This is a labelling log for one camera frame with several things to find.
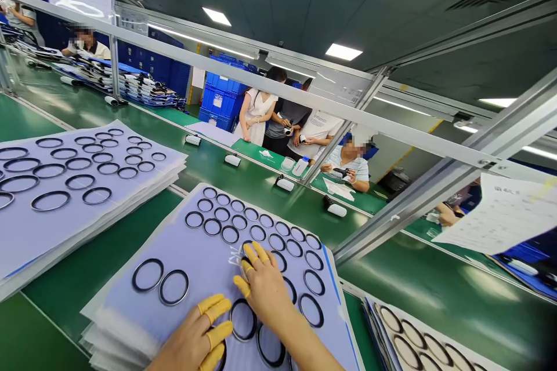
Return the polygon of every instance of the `white bottle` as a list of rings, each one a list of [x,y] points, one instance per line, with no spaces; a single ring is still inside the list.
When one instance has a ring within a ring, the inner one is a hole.
[[[303,157],[298,160],[294,168],[292,168],[292,175],[299,177],[309,164],[309,158]]]

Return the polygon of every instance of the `ceiling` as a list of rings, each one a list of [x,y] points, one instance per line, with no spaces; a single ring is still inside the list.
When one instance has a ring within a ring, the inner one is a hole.
[[[143,0],[146,8],[366,70],[523,0],[447,10],[460,0]],[[203,7],[223,12],[215,24]],[[347,62],[331,43],[363,50]],[[555,23],[395,71],[392,79],[490,110],[478,98],[516,97],[557,66]]]

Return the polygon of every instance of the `stacked crates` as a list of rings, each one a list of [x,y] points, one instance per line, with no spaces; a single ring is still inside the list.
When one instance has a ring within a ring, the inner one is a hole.
[[[218,57],[211,55],[211,59],[257,74],[256,66],[225,54],[220,54]],[[208,72],[199,120],[231,131],[240,114],[244,101],[243,93],[247,88],[245,84]]]

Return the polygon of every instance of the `paper document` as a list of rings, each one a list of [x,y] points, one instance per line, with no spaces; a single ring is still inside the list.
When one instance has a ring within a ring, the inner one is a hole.
[[[497,254],[557,225],[557,187],[482,173],[482,201],[434,242]]]

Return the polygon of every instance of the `white dress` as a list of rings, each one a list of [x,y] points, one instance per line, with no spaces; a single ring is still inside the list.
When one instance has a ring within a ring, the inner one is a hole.
[[[265,116],[269,111],[271,105],[279,99],[278,96],[269,94],[267,100],[263,101],[261,92],[258,89],[253,88],[246,91],[246,94],[251,97],[251,102],[249,104],[247,112],[245,113],[246,121],[256,117]],[[265,125],[265,122],[259,122],[248,128],[249,138],[252,143],[259,146],[263,145],[263,138],[265,136]],[[241,138],[244,137],[244,132],[242,132],[242,126],[240,125],[240,122],[238,122],[238,125],[234,130],[234,134],[240,136]]]

